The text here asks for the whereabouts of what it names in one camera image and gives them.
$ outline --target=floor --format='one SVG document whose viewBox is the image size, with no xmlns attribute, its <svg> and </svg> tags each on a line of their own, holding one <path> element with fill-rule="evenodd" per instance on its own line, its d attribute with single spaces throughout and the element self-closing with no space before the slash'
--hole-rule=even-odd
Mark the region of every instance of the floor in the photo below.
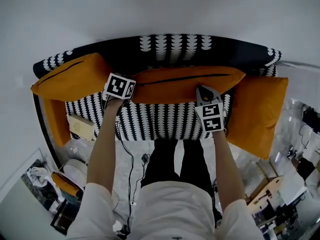
<svg viewBox="0 0 320 240">
<path fill-rule="evenodd" d="M 293 145 L 298 152 L 304 150 L 304 146 L 309 142 L 308 147 L 311 147 L 311 152 L 305 152 L 307 156 L 314 156 L 313 150 L 320 147 L 319 136 L 316 135 L 309 126 L 301 126 L 304 124 L 301 121 L 303 104 L 299 101 L 286 98 L 282 107 L 280 119 L 276 126 L 275 137 L 273 141 L 273 147 L 269 156 L 269 161 L 272 162 L 279 175 L 284 176 L 283 192 L 286 195 L 286 201 L 289 202 L 292 199 L 292 191 L 300 190 L 301 193 L 305 191 L 304 182 L 302 178 L 297 175 L 295 169 L 289 161 L 285 158 L 288 147 Z M 204 158 L 206 160 L 208 170 L 210 173 L 211 181 L 216 178 L 216 162 L 215 162 L 215 147 L 212 139 L 203 139 L 201 144 L 204 150 Z M 143 154 L 152 154 L 154 150 L 153 141 L 124 141 L 124 145 L 132 153 L 134 157 L 134 168 L 131 174 L 131 201 L 135 202 L 139 196 L 140 184 L 136 184 L 137 180 L 143 175 L 143 167 L 141 157 Z M 93 144 L 85 140 L 71 140 L 63 148 L 55 147 L 57 154 L 61 161 L 67 161 L 70 158 L 78 158 L 83 161 L 89 159 Z M 230 149 L 233 158 L 240 170 L 242 181 L 245 186 L 245 192 L 249 196 L 253 190 L 263 179 L 263 174 L 258 169 L 256 162 L 259 162 L 261 166 L 268 173 L 269 177 L 274 177 L 274 173 L 271 170 L 268 161 L 261 160 L 258 157 L 230 144 Z M 182 159 L 183 159 L 183 142 L 178 141 L 175 149 L 175 171 L 180 173 Z M 314 158 L 315 163 L 319 160 L 320 155 L 316 155 Z M 114 200 L 114 207 L 116 211 L 116 218 L 120 222 L 126 221 L 129 214 L 129 202 L 128 202 L 128 178 L 131 170 L 131 157 L 127 154 L 122 147 L 120 141 L 116 142 L 116 169 L 114 177 L 114 187 L 112 192 L 112 198 Z M 217 197 L 216 207 L 221 209 L 219 198 Z"/>
</svg>

